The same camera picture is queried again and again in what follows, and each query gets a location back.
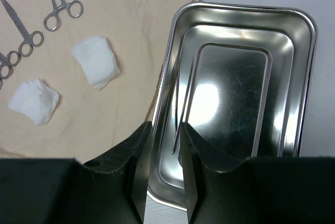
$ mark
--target metal tray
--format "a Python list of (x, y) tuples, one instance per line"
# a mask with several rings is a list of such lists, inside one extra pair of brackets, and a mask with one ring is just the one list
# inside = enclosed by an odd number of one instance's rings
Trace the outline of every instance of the metal tray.
[(241, 161), (298, 156), (316, 40), (313, 19), (297, 9), (182, 7), (155, 107), (149, 196), (185, 210), (179, 143), (172, 154), (181, 118)]

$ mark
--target white table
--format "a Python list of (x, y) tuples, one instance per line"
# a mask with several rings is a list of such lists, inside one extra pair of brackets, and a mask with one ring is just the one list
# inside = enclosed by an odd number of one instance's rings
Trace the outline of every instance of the white table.
[[(319, 36), (314, 60), (301, 156), (335, 154), (335, 2), (334, 0), (203, 0), (227, 4), (300, 8), (317, 23)], [(145, 224), (187, 223), (186, 212), (147, 200)]]

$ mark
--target surgical scissors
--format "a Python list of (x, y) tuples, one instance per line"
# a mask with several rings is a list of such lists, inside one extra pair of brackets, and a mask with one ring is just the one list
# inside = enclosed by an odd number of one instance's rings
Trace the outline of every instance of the surgical scissors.
[[(78, 0), (72, 0), (70, 2), (66, 2), (65, 0), (60, 0), (61, 1), (61, 4), (59, 6), (57, 6), (56, 4), (56, 1), (55, 0), (51, 0), (52, 2), (52, 7), (53, 7), (53, 11), (48, 14), (45, 18), (44, 18), (44, 21), (43, 21), (43, 24), (44, 24), (44, 27), (46, 28), (46, 30), (48, 31), (55, 31), (57, 30), (60, 26), (61, 26), (61, 20), (59, 19), (59, 16), (58, 16), (58, 12), (61, 11), (62, 9), (66, 9), (66, 11), (68, 12), (69, 16), (71, 18), (78, 18), (80, 17), (82, 14), (83, 14), (83, 11), (84, 11), (84, 6), (83, 4), (78, 1)], [(73, 16), (71, 14), (71, 6), (75, 3), (78, 3), (80, 5), (80, 10), (79, 10), (79, 13), (75, 16)], [(56, 25), (53, 27), (53, 28), (49, 28), (48, 27), (48, 24), (47, 24), (47, 21), (51, 18), (51, 17), (54, 17), (56, 19)]]
[[(13, 62), (12, 61), (12, 56), (13, 54), (16, 55), (16, 61)], [(19, 54), (19, 52), (12, 50), (10, 51), (7, 56), (4, 56), (1, 52), (0, 52), (0, 59), (2, 59), (3, 61), (5, 61), (10, 67), (15, 67), (19, 64), (19, 62), (21, 61), (21, 55)]]
[(8, 64), (6, 57), (0, 52), (0, 79), (7, 79), (12, 73), (12, 67)]
[[(32, 51), (34, 47), (39, 47), (42, 45), (44, 42), (44, 35), (41, 31), (34, 31), (33, 33), (29, 34), (19, 17), (17, 16), (15, 10), (10, 6), (10, 4), (6, 0), (0, 0), (2, 4), (4, 5), (7, 13), (13, 20), (15, 26), (17, 29), (20, 31), (22, 37), (23, 37), (23, 42), (19, 45), (18, 49), (18, 54), (22, 57), (28, 57), (32, 54)], [(40, 35), (41, 39), (39, 43), (34, 43), (34, 36), (35, 35)], [(23, 47), (27, 45), (29, 47), (28, 53), (24, 54), (23, 53)]]

